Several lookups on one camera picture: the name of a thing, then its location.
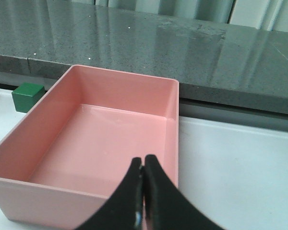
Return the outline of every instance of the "green block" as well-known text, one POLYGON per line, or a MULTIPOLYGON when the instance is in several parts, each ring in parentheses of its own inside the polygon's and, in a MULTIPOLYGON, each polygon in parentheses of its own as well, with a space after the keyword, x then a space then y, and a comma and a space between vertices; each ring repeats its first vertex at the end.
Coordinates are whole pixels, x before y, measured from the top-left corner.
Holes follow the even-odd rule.
POLYGON ((43 85, 23 83, 12 92, 16 111, 27 113, 44 94, 43 85))

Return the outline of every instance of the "gray granite countertop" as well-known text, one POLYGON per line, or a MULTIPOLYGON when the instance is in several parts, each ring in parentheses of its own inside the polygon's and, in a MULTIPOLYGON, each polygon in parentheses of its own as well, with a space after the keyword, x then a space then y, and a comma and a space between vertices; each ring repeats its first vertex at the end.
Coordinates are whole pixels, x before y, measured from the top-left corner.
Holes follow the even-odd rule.
POLYGON ((288 33, 65 0, 0 1, 0 71, 72 64, 180 82, 180 97, 288 114, 288 33))

